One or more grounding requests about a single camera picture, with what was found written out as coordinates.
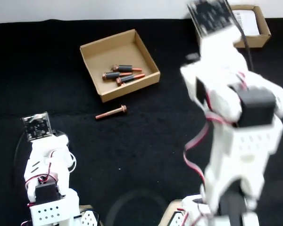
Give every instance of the white paper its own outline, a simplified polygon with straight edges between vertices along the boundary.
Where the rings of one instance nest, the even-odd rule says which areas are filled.
[[[254,11],[233,10],[233,13],[246,36],[260,35]]]

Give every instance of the open cardboard box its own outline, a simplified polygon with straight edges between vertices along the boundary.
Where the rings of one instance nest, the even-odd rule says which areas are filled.
[[[102,102],[123,96],[159,82],[160,71],[150,56],[136,30],[130,30],[103,38],[80,47],[85,65]],[[124,86],[102,79],[114,65],[133,65],[142,68],[146,76]]]
[[[260,9],[259,6],[253,6],[253,5],[234,5],[231,6],[232,10],[252,10],[255,12],[256,15],[256,20],[257,20],[257,25],[258,25],[258,29],[260,32],[260,35],[258,36],[246,36],[248,45],[250,48],[261,48],[263,47],[267,41],[270,39],[271,37],[271,33],[270,30],[267,26],[266,20],[263,16],[263,13]],[[196,35],[197,35],[197,41],[200,44],[200,36],[198,35],[197,31],[196,31]],[[244,42],[241,39],[241,41],[237,42],[234,44],[234,46],[236,48],[245,48]]]

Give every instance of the screw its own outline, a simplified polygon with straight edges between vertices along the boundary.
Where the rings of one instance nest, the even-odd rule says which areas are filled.
[[[132,72],[128,72],[128,73],[105,72],[105,73],[102,75],[102,79],[103,79],[103,80],[116,79],[116,78],[118,78],[118,77],[126,76],[126,75],[131,75],[131,74],[132,74]]]
[[[137,75],[128,75],[125,77],[119,77],[116,79],[116,82],[118,84],[118,86],[123,85],[123,83],[129,82],[129,81],[133,81],[135,79],[140,79],[145,77],[145,74],[137,74]]]
[[[113,65],[112,71],[119,72],[141,72],[142,68],[132,67],[132,65]]]
[[[116,113],[119,113],[119,112],[126,112],[127,111],[127,107],[126,105],[121,105],[120,108],[117,108],[117,109],[114,109],[112,111],[109,111],[109,112],[106,112],[106,113],[103,113],[103,114],[99,114],[97,116],[95,116],[95,119],[101,119],[101,118],[104,118],[104,117],[107,117],[109,115],[113,115],[113,114],[116,114]]]

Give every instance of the circuit board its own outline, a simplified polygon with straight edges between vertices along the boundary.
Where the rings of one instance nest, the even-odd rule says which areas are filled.
[[[52,135],[52,129],[47,112],[24,117],[22,118],[22,121],[24,123],[28,141]]]
[[[192,0],[187,7],[201,38],[234,24],[225,0]]]

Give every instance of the black cloth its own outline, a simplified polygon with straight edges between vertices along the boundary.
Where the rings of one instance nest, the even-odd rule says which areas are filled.
[[[267,22],[273,36],[265,47],[252,50],[254,66],[283,87],[283,19]],[[161,81],[103,104],[79,47],[130,29],[144,41]],[[23,182],[30,145],[20,144],[15,186],[13,154],[23,129],[20,118],[44,111],[53,129],[68,134],[77,157],[70,187],[103,221],[119,197],[130,192],[135,198],[124,204],[115,226],[155,226],[170,201],[198,193],[201,180],[184,164],[182,151],[205,120],[179,73],[185,56],[197,50],[190,20],[0,24],[0,225],[19,225],[30,218]],[[127,105],[127,115],[94,120],[121,104]],[[189,158],[204,169],[210,146],[208,136]],[[265,179],[257,209],[260,223],[283,226],[283,138]]]

